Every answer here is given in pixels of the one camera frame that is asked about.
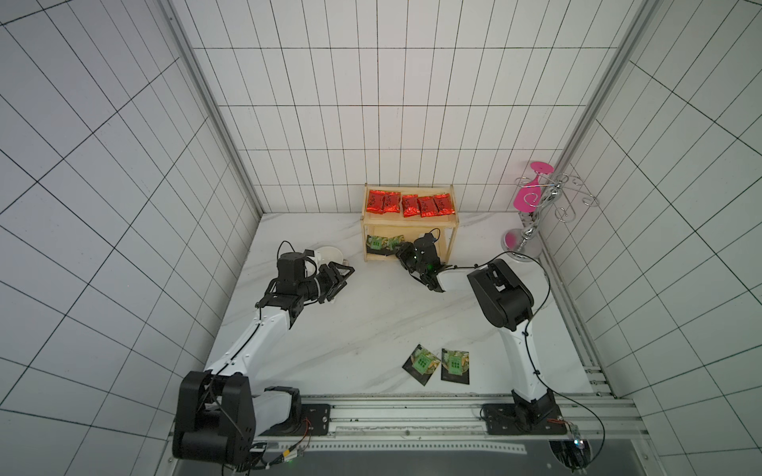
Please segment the green tea bag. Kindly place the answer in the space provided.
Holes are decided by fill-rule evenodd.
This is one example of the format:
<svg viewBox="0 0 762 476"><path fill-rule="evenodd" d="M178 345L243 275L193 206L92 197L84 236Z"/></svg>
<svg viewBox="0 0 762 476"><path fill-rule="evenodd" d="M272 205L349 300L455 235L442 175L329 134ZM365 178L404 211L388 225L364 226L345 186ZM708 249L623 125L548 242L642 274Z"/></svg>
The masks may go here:
<svg viewBox="0 0 762 476"><path fill-rule="evenodd" d="M407 357L402 369L422 386L426 386L440 367L441 359L418 344Z"/></svg>
<svg viewBox="0 0 762 476"><path fill-rule="evenodd" d="M377 235L368 235L366 237L366 251L369 254L386 255L388 249L388 239Z"/></svg>
<svg viewBox="0 0 762 476"><path fill-rule="evenodd" d="M467 351L442 349L442 380L463 385L470 383L470 354Z"/></svg>
<svg viewBox="0 0 762 476"><path fill-rule="evenodd" d="M406 242L406 239L403 235L397 235L394 237L388 237L385 238L383 241L383 249L382 251L387 255L395 255L397 251L400 249L403 243Z"/></svg>

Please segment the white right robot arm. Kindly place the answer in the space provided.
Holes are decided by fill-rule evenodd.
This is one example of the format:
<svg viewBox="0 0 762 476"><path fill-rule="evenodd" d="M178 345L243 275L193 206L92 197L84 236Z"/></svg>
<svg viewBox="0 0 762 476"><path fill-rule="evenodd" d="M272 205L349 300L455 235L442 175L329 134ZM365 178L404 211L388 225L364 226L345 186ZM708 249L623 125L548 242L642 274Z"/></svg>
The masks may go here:
<svg viewBox="0 0 762 476"><path fill-rule="evenodd" d="M529 287L503 260L501 252L470 267L445 265L432 233L403 242L395 256L408 274L435 293L470 291L482 315L498 330L510 365L513 413L510 422L519 432L533 432L556 414L556 394L541 378L533 349L532 321L543 305L536 305Z"/></svg>

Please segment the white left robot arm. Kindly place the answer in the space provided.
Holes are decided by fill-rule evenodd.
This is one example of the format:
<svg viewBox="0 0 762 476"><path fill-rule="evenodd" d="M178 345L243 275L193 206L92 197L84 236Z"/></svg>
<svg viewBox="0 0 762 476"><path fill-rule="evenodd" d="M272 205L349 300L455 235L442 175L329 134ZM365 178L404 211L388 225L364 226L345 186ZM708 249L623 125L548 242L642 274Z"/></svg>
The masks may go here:
<svg viewBox="0 0 762 476"><path fill-rule="evenodd" d="M222 357L182 380L174 457L247 471L259 461L252 452L258 436L271 430L311 434L298 389L273 386L254 396L251 383L301 312L333 301L353 272L335 247L291 251L278 258L277 276L256 301L242 335Z"/></svg>

